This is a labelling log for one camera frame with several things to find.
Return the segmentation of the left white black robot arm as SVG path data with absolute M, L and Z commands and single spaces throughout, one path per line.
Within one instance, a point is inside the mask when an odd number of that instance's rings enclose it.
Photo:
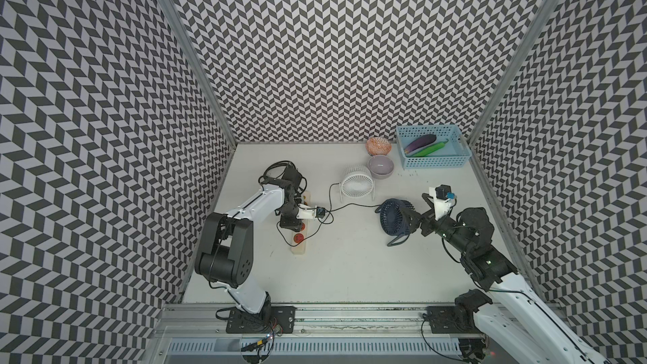
M 260 189 L 226 213 L 211 213 L 202 229 L 194 271 L 212 289 L 224 290 L 241 313 L 265 318 L 271 297 L 251 277 L 254 226 L 274 214 L 280 227 L 296 234 L 304 229 L 303 192 L 307 182 L 290 161 L 273 163 L 259 177 Z

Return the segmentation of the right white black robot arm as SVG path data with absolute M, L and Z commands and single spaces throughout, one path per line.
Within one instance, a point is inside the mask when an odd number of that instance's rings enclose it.
M 492 244 L 494 225 L 483 207 L 456 219 L 402 210 L 424 235 L 437 234 L 460 254 L 476 289 L 455 300 L 458 315 L 503 347 L 519 363 L 605 363 L 607 359 L 571 330 L 539 298 L 519 269 Z

